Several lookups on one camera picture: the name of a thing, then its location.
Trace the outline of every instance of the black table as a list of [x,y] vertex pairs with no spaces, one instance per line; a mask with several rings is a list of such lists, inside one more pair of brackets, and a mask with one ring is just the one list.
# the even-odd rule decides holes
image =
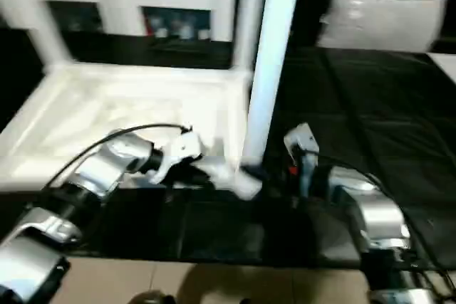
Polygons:
[[[21,61],[14,113],[42,77],[23,32],[0,31]],[[163,46],[144,38],[66,34],[80,61],[227,68],[230,46]],[[1,57],[11,63],[11,56]],[[426,55],[303,49],[287,53],[264,166],[281,172],[283,136],[308,122],[321,152],[376,174],[414,219],[439,260],[456,269],[456,86]],[[292,203],[268,185],[255,201],[229,192],[119,190],[79,256],[357,268],[341,212]],[[0,195],[0,236],[36,193]]]

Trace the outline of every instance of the white tray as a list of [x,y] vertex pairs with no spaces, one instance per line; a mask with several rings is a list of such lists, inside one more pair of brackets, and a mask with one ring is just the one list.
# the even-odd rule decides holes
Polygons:
[[[52,69],[0,134],[0,191],[39,190],[111,130],[154,122],[193,126],[208,154],[239,165],[248,73],[88,63]],[[139,132],[158,146],[178,134]]]

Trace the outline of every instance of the tile floor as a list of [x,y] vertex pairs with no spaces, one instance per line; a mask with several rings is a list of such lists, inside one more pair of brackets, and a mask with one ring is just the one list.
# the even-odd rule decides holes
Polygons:
[[128,304],[160,290],[179,304],[367,304],[358,271],[289,270],[246,266],[72,258],[52,304]]

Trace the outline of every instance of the cable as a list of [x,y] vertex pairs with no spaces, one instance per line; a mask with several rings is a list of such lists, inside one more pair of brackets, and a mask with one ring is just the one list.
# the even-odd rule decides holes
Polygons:
[[[337,164],[339,166],[348,167],[348,168],[354,169],[355,171],[357,171],[360,174],[362,174],[369,181],[371,181],[374,185],[376,185],[379,188],[379,190],[381,190],[382,193],[384,193],[384,195],[390,197],[393,201],[395,201],[397,203],[397,201],[394,199],[394,196],[389,191],[387,191],[385,189],[385,187],[381,184],[380,180],[378,180],[372,174],[364,172],[364,171],[360,170],[358,167],[356,167],[355,165],[352,165],[351,163],[345,162],[342,159],[339,159],[339,158],[336,158],[336,157],[332,157],[332,156],[328,156],[328,155],[324,155],[324,154],[321,154],[320,152],[315,152],[315,151],[311,151],[311,150],[301,150],[300,155],[302,156],[302,155],[305,155],[305,154],[312,154],[313,156],[327,159],[329,162],[332,162],[332,163]],[[417,228],[417,226],[415,225],[415,222],[411,219],[410,215],[408,215],[407,212],[403,210],[401,205],[398,204],[398,206],[399,206],[400,210],[403,213],[403,216],[404,216],[405,221],[407,222],[407,225],[414,231],[415,235],[418,238],[418,241],[420,242],[421,246],[423,247],[425,253],[428,256],[428,258],[430,259],[432,264],[434,264],[435,271],[444,280],[445,285],[447,286],[447,288],[448,288],[449,292],[451,293],[451,295],[442,295],[442,294],[438,293],[438,291],[435,289],[435,286],[433,284],[431,285],[431,291],[437,296],[437,299],[441,303],[443,303],[445,301],[448,301],[448,300],[451,300],[451,301],[456,303],[456,285],[455,285],[455,283],[453,282],[453,280],[451,279],[450,275],[445,270],[443,265],[441,265],[440,262],[438,261],[437,256],[434,254],[434,251],[428,245],[425,237],[423,236],[423,233]],[[425,280],[428,283],[431,283],[431,280],[429,279],[428,275],[424,275],[424,272],[422,272],[422,275],[423,275],[423,278],[425,278]]]
[[52,184],[57,180],[57,178],[59,178],[71,165],[73,165],[75,162],[78,161],[78,159],[83,157],[85,154],[87,154],[89,151],[91,151],[98,145],[104,144],[105,142],[108,142],[116,137],[125,135],[130,132],[144,130],[146,128],[159,128],[159,127],[178,128],[183,132],[189,131],[189,129],[184,126],[176,125],[176,124],[167,124],[167,123],[146,124],[146,125],[139,125],[139,126],[134,126],[134,127],[129,127],[129,128],[118,130],[118,131],[111,133],[110,135],[107,135],[106,137],[94,142],[89,147],[85,148],[82,152],[80,152],[75,157],[73,157],[55,175],[53,175],[53,177],[44,185],[43,188],[44,189],[50,188],[52,186]]

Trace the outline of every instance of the white cushion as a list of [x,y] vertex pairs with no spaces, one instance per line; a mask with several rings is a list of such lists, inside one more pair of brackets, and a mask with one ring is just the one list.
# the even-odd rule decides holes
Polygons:
[[446,0],[331,0],[317,45],[428,51],[438,37]]

